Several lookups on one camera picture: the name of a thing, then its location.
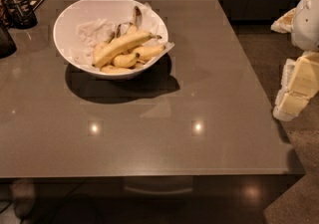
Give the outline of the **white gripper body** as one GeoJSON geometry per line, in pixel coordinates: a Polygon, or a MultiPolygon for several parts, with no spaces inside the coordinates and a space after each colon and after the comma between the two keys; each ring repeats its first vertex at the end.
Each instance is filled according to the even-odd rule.
{"type": "Polygon", "coordinates": [[[300,0],[293,16],[291,41],[303,51],[319,51],[319,0],[300,0]]]}

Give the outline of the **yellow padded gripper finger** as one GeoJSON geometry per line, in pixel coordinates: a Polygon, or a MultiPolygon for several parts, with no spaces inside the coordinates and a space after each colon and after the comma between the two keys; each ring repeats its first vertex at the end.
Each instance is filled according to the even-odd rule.
{"type": "Polygon", "coordinates": [[[295,14],[295,8],[289,10],[279,19],[274,21],[270,29],[277,33],[290,33],[292,31],[293,16],[295,14]]]}
{"type": "Polygon", "coordinates": [[[282,121],[298,117],[319,92],[319,53],[304,52],[296,61],[287,59],[283,67],[273,116],[282,121]]]}

